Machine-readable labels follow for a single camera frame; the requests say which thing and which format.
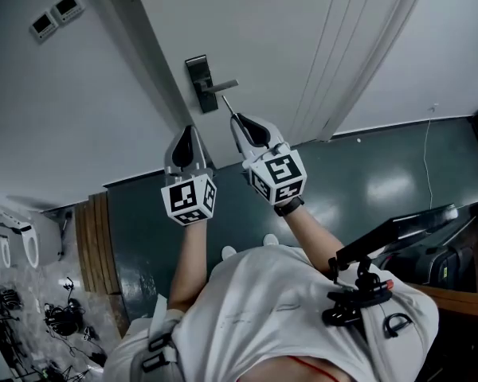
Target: white cable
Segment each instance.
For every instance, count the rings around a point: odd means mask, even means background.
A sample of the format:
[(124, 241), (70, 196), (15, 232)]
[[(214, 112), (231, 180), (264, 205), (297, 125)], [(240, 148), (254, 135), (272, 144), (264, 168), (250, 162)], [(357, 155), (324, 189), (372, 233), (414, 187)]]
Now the white cable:
[(431, 119), (429, 119), (429, 124), (427, 125), (427, 132), (425, 133), (425, 145), (423, 147), (423, 163), (425, 164), (425, 172), (427, 173), (427, 184), (429, 185), (429, 193), (430, 193), (430, 208), (429, 209), (432, 209), (433, 194), (432, 194), (432, 186), (430, 185), (429, 167), (427, 166), (427, 138), (429, 137), (430, 122), (432, 122)]

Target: skin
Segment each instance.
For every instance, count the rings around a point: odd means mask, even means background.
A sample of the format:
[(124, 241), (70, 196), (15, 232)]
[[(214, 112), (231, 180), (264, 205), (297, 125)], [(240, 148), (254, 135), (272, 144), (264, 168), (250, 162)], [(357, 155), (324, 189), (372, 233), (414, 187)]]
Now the skin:
[[(336, 252), (343, 248), (342, 243), (323, 228), (302, 205), (284, 219), (315, 269), (324, 275), (329, 275), (328, 260), (336, 257)], [(169, 309), (188, 311), (206, 285), (206, 238), (207, 221), (197, 222), (184, 229), (181, 255), (168, 299)], [(331, 362), (312, 357), (300, 357), (300, 359), (331, 374), (339, 382), (351, 382), (351, 378)], [(241, 377), (241, 382), (295, 380), (328, 382), (332, 378), (289, 357), (275, 357), (262, 361)]]

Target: white shoe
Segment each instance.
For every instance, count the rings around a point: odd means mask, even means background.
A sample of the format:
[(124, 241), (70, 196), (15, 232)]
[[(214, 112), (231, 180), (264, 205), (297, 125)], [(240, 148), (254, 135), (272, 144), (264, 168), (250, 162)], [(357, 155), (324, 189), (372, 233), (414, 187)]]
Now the white shoe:
[(232, 248), (231, 246), (225, 246), (221, 250), (221, 258), (223, 260), (227, 260), (230, 256), (234, 256), (237, 253), (237, 251)]
[(264, 239), (262, 240), (262, 245), (263, 246), (271, 246), (271, 245), (279, 245), (280, 242), (278, 241), (278, 238), (276, 238), (272, 233), (268, 233), (266, 236), (264, 236)]

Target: person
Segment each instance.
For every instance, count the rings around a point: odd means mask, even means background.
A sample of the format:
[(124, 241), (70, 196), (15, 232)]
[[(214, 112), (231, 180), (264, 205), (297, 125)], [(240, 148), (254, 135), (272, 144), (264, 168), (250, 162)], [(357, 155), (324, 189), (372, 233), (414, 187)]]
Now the person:
[[(148, 336), (144, 332), (110, 356), (104, 370), (105, 380), (363, 382), (386, 379), (381, 378), (382, 373), (374, 365), (364, 333), (356, 327), (323, 323), (322, 312), (335, 304), (327, 293), (340, 291), (341, 287), (328, 278), (328, 261), (343, 245), (301, 202), (294, 204), (291, 203), (284, 219), (300, 248), (279, 244), (273, 234), (268, 234), (259, 248), (236, 253), (232, 247), (225, 247), (223, 261), (214, 268), (209, 282), (207, 222), (185, 227), (162, 332), (170, 336), (169, 345), (175, 351), (176, 362), (157, 368), (151, 379), (147, 374), (135, 376), (139, 374), (133, 369), (139, 364), (138, 361), (132, 364), (133, 357), (139, 349), (145, 349)], [(356, 269), (353, 264), (341, 271), (340, 282), (354, 285)], [(374, 265), (370, 271), (382, 281), (392, 279), (394, 296), (412, 310), (412, 319), (419, 326), (417, 340), (422, 343), (424, 359), (437, 335), (435, 304), (388, 271), (380, 271)], [(406, 358), (415, 355), (407, 354)], [(413, 362), (416, 365), (410, 366), (416, 369), (410, 370), (414, 375), (412, 380), (423, 365), (420, 358)]]

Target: wooden panel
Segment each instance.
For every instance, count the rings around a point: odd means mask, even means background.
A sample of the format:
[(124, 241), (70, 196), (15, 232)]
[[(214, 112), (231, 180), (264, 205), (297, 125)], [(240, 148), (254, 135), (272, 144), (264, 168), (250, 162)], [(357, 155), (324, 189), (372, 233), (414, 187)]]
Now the wooden panel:
[(478, 293), (438, 289), (417, 284), (410, 284), (410, 286), (431, 297), (441, 310), (478, 317)]
[(90, 265), (90, 254), (88, 252), (88, 242), (87, 242), (87, 225), (86, 225), (86, 216), (85, 216), (85, 205), (87, 202), (83, 202), (76, 206), (76, 241), (78, 242), (78, 252), (81, 250), (80, 266), (81, 274), (86, 277), (86, 282), (88, 288), (85, 288), (86, 291), (95, 292), (96, 285), (92, 277), (92, 269)]
[(121, 294), (112, 294), (108, 296), (110, 305), (112, 306), (113, 318), (122, 338), (126, 335), (130, 322), (126, 313), (126, 306)]
[(115, 266), (115, 257), (113, 255), (112, 238), (110, 236), (110, 224), (108, 220), (108, 193), (100, 194), (101, 219), (103, 225), (104, 250), (108, 262), (108, 272), (110, 282), (112, 283), (112, 293), (120, 293), (119, 279)]
[(94, 200), (90, 198), (85, 205), (85, 222), (87, 229), (88, 252), (90, 255), (90, 270), (98, 294), (106, 294), (106, 286), (103, 279), (103, 268), (101, 267), (101, 258), (99, 255), (99, 246), (96, 236), (96, 214)]
[(74, 212), (75, 216), (75, 225), (76, 225), (76, 243), (78, 246), (78, 258), (80, 260), (80, 271), (81, 271), (81, 278), (83, 280), (83, 287), (85, 291), (91, 291), (90, 286), (88, 283), (88, 273), (87, 273), (87, 265), (85, 264), (84, 254), (83, 254), (83, 233), (84, 229), (81, 227), (80, 223), (80, 215), (81, 211), (83, 210), (83, 206), (81, 204), (77, 204)]
[(101, 218), (100, 198), (101, 194), (90, 196), (90, 199), (94, 206), (94, 214), (96, 216), (96, 239), (97, 249), (99, 250), (99, 258), (101, 262), (101, 273), (104, 280), (104, 286), (106, 287), (106, 293), (111, 294), (113, 293), (113, 290), (108, 271), (108, 261), (106, 260), (106, 251), (104, 250), (103, 220)]

